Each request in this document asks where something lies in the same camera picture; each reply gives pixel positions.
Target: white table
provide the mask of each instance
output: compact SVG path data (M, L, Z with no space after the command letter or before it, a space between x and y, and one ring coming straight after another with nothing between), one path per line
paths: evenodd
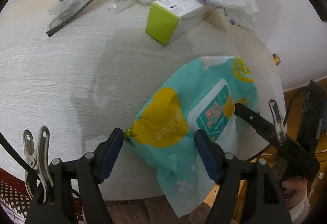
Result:
M144 31L149 6L118 15L108 0L96 0L51 38L45 31L55 0L14 0L0 15L0 129L24 156L22 133L50 129L49 161L80 158L114 127L130 127L150 96L181 65L205 55L240 55L255 79L261 114L272 121L268 99L285 114L281 81L270 53L251 33L211 15L167 46ZM258 153L267 142L249 129L239 157ZM24 179L23 169L0 149L0 167ZM156 171L124 144L104 199L162 194Z

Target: screw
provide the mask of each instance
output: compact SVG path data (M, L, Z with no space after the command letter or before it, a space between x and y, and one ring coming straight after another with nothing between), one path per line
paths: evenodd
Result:
M259 159L259 163L261 165L266 165L267 164L267 161L265 159Z
M60 163L60 159L54 159L51 163L53 165L58 165Z
M90 160L92 157L94 157L94 153L93 152L88 152L85 154L85 157Z
M227 159L227 160L232 160L234 158L234 155L232 153L226 153L224 155L224 157Z

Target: box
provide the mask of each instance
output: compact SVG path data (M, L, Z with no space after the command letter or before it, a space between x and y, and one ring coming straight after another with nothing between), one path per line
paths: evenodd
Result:
M145 32L167 45L207 17L212 9L201 0L157 0L151 4Z

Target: metal clip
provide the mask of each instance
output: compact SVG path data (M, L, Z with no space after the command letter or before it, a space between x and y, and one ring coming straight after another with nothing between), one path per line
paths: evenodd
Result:
M53 181L49 172L48 163L49 138L49 129L46 126L42 126L35 150L31 132L25 130L23 134L25 160L39 176L44 191L43 204L46 204L53 190ZM31 174L28 172L25 173L25 186L30 198L33 198L33 194L35 193L37 187L36 181L37 179Z
M284 124L279 106L276 100L269 100L269 108L272 114L272 119L274 121L276 129L277 142L282 145L286 141L286 135L284 131Z

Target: blue gripper pad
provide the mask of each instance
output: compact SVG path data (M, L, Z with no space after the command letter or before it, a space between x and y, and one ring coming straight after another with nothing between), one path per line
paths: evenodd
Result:
M197 151L200 154L204 167L208 173L208 176L211 180L214 180L215 183L219 183L220 178L217 173L217 162L210 153L206 143L204 142L201 133L197 131L194 135L195 146Z
M110 147L108 148L104 158L101 162L101 171L100 171L100 179L104 181L106 178L110 176L113 165L116 162L120 149L124 143L124 132L119 129L117 135L112 140Z

